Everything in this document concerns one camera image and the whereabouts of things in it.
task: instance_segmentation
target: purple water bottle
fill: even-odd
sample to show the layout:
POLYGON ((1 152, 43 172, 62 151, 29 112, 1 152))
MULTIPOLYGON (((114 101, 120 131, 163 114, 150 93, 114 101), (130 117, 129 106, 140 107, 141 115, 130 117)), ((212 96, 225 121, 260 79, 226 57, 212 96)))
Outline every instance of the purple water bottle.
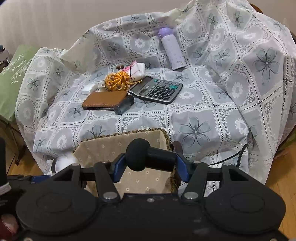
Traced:
POLYGON ((183 58, 180 46, 172 29, 161 28, 158 32, 158 36, 161 38, 161 42, 165 48, 172 69, 175 70, 186 67, 187 64, 183 58))

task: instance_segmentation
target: bottle lid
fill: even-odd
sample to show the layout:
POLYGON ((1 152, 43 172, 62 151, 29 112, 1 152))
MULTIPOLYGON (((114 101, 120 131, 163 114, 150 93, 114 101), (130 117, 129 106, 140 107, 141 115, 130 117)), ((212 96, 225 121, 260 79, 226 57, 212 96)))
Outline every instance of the bottle lid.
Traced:
POLYGON ((158 32, 158 36, 160 38, 163 38, 164 36, 170 35, 170 34, 174 34, 171 28, 161 28, 158 32))

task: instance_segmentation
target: brown leather wallet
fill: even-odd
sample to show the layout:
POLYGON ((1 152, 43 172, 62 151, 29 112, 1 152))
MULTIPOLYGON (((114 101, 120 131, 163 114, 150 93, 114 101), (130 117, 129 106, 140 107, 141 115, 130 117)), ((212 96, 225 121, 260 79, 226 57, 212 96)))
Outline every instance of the brown leather wallet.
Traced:
POLYGON ((82 103, 85 110, 113 110, 127 96, 126 91, 93 92, 82 103))

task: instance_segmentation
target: calculator button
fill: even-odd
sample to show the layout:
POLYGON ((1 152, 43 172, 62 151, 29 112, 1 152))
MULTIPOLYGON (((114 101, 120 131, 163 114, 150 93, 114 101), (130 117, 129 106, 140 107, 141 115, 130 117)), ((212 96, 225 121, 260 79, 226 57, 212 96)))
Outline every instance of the calculator button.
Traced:
POLYGON ((171 88, 171 89, 177 89, 177 88, 178 88, 178 86, 171 85, 171 86, 170 86, 170 88, 171 88))

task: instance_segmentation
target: wall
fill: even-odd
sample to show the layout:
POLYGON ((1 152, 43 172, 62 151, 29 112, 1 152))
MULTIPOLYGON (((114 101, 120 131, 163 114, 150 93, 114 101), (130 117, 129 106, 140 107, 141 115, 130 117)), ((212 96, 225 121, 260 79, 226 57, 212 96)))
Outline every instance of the wall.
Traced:
MULTIPOLYGON (((167 12, 190 0, 6 0, 0 6, 0 43, 69 49, 92 26, 125 15, 167 12)), ((272 18, 287 19, 296 34, 296 0, 250 0, 272 18)))

